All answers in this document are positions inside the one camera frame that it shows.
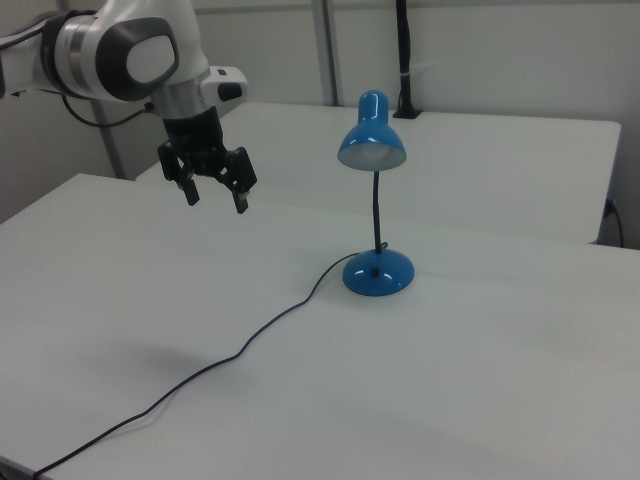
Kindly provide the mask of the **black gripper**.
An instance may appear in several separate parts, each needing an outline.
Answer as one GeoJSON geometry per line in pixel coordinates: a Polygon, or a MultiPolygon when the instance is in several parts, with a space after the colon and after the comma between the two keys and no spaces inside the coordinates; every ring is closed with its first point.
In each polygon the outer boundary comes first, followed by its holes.
{"type": "Polygon", "coordinates": [[[188,205],[200,200],[193,174],[214,176],[231,192],[236,212],[243,214],[257,176],[244,147],[226,151],[217,108],[190,118],[164,119],[163,125],[169,142],[157,149],[162,172],[183,191],[188,205]]]}

